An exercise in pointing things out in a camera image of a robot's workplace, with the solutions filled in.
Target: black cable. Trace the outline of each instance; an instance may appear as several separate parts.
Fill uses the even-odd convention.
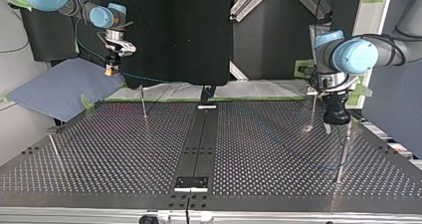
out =
[[[320,0],[317,0],[316,2],[316,21],[314,23],[314,39],[317,37],[317,12],[319,12],[319,6],[320,6]]]
[[[401,35],[401,36],[403,36],[403,37],[410,38],[410,39],[405,39],[405,38],[394,38],[394,40],[401,41],[401,42],[422,42],[422,37],[421,37],[421,36],[414,36],[414,35],[410,35],[410,34],[404,33],[404,32],[402,32],[402,31],[400,31],[400,29],[398,29],[398,27],[397,27],[397,26],[394,28],[394,30],[395,30],[395,31],[396,31],[399,35]]]
[[[403,66],[404,64],[406,64],[406,56],[404,55],[404,52],[403,52],[403,50],[401,50],[395,43],[394,43],[394,41],[396,40],[396,38],[395,37],[391,37],[391,36],[388,36],[388,35],[377,35],[377,34],[362,34],[362,35],[357,35],[357,36],[353,36],[352,37],[352,39],[353,38],[365,38],[365,37],[367,37],[367,38],[373,38],[373,39],[377,39],[377,40],[379,40],[379,41],[382,41],[382,42],[384,42],[384,43],[387,43],[387,44],[389,44],[395,51],[397,51],[398,52],[398,54],[400,54],[400,57],[401,57],[401,62],[399,63],[399,64],[397,64],[397,65],[394,65],[394,66],[398,66],[398,67],[400,67],[400,66]]]
[[[23,45],[20,48],[9,50],[9,51],[0,51],[0,54],[7,54],[7,53],[19,52],[19,51],[24,50],[28,45],[29,45],[29,40],[27,40],[27,42],[25,43],[25,45]]]

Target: black mount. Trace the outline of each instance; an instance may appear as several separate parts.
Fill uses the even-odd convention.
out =
[[[210,102],[209,100],[214,98],[216,89],[217,89],[216,86],[211,86],[211,87],[204,86],[202,88],[201,101],[199,102],[199,105],[202,107],[215,106],[215,102]]]

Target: cable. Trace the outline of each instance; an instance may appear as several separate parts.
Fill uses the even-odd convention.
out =
[[[314,39],[317,37],[317,13],[319,12],[320,1],[317,0],[316,2],[316,22],[314,23]]]
[[[77,23],[76,23],[76,25],[75,25],[75,38],[77,39],[78,44],[79,44],[79,45],[80,45],[80,46],[81,46],[84,50],[86,50],[87,52],[89,52],[89,53],[93,54],[94,56],[96,56],[96,57],[100,58],[103,62],[105,62],[105,61],[106,61],[106,59],[105,59],[102,55],[100,55],[100,54],[98,54],[98,53],[96,53],[96,52],[94,52],[94,51],[90,50],[89,48],[87,48],[86,46],[84,46],[84,44],[82,44],[82,43],[81,43],[81,41],[79,40],[79,38],[78,38],[78,26],[79,26],[80,21],[81,21],[81,19],[78,19],[78,21],[77,21]]]
[[[19,21],[22,22],[22,18],[19,17],[18,14],[16,14],[15,11],[13,11],[11,7],[9,7],[9,10],[10,10],[10,12],[12,12],[14,14],[14,16]],[[0,54],[8,54],[8,53],[19,52],[19,51],[24,50],[28,45],[29,45],[29,38],[27,39],[26,43],[23,46],[21,46],[20,48],[16,48],[16,49],[12,49],[12,50],[6,50],[6,51],[0,51]]]
[[[7,53],[19,52],[21,50],[24,50],[28,45],[29,45],[29,40],[27,40],[27,42],[25,43],[25,45],[23,45],[20,48],[9,50],[9,51],[0,51],[0,54],[7,54]]]

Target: metal rod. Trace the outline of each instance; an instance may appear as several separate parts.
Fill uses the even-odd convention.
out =
[[[143,85],[140,85],[139,91],[140,91],[140,98],[142,99],[143,117],[147,118],[148,116],[146,114],[146,108],[145,108],[145,100],[144,100],[145,95],[143,94]]]
[[[54,152],[56,153],[56,155],[59,155],[59,151],[57,150],[56,143],[54,142],[54,138],[51,134],[49,134],[49,138],[50,138],[50,142],[53,145]]]
[[[340,163],[339,163],[339,166],[338,166],[338,172],[337,172],[337,175],[335,176],[335,183],[336,184],[341,183],[341,177],[342,177],[342,174],[344,172],[345,164],[347,163],[348,149],[349,149],[349,145],[350,145],[350,134],[351,134],[351,124],[348,124],[347,125],[346,139],[345,139],[345,142],[343,144],[343,149],[342,149],[342,152],[341,152],[341,159],[340,159]]]

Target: black clamp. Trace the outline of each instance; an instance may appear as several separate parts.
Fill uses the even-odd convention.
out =
[[[203,87],[201,93],[201,101],[199,102],[198,108],[201,110],[216,109],[215,102],[209,101],[214,98],[216,86]]]

